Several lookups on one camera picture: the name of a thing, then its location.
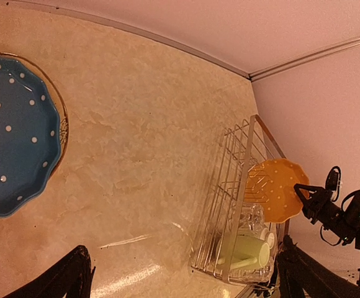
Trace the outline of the blue polka dot plate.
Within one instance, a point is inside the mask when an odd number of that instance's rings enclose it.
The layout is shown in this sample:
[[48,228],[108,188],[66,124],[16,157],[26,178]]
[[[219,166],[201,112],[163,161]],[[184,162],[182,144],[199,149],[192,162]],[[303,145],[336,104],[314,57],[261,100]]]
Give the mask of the blue polka dot plate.
[[41,195],[59,162],[60,115],[41,78],[0,56],[0,218]]

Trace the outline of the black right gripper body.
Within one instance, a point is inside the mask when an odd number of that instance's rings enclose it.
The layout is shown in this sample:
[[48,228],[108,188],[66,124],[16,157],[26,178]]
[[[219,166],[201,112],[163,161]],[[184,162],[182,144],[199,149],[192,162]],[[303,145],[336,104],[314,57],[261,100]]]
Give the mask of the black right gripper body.
[[311,224],[321,222],[326,230],[339,230],[343,211],[331,201],[331,191],[325,189],[303,190],[302,212]]

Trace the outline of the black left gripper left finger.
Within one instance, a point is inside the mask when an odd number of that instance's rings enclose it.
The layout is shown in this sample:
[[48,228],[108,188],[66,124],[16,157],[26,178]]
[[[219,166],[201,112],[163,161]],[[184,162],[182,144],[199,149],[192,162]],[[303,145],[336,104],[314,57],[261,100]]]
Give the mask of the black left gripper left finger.
[[94,272],[88,249],[78,245],[39,277],[7,297],[89,297]]

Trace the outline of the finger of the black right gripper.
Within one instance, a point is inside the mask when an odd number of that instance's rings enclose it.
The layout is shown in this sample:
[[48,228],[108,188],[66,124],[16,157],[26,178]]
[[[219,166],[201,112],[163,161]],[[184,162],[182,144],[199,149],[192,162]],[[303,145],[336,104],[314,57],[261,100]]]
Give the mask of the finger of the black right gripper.
[[295,184],[294,191],[302,202],[323,202],[325,200],[325,189],[320,186],[306,184]]

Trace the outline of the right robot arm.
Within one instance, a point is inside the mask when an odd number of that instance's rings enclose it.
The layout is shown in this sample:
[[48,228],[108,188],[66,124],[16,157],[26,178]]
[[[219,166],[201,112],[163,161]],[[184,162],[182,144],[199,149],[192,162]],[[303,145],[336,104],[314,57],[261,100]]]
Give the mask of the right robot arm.
[[[343,199],[344,202],[351,201],[347,208],[332,202],[332,191],[323,187],[295,184],[294,191],[303,205],[304,216],[311,220],[311,224],[320,222],[322,230],[329,230],[339,238],[337,244],[354,243],[355,249],[360,250],[360,190]],[[360,275],[357,285],[360,286]]]

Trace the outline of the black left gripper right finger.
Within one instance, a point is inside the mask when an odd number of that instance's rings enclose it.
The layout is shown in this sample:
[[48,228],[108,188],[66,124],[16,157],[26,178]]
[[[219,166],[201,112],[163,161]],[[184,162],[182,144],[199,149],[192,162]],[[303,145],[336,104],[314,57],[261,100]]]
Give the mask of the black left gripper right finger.
[[360,297],[360,287],[332,273],[286,235],[277,256],[281,297]]

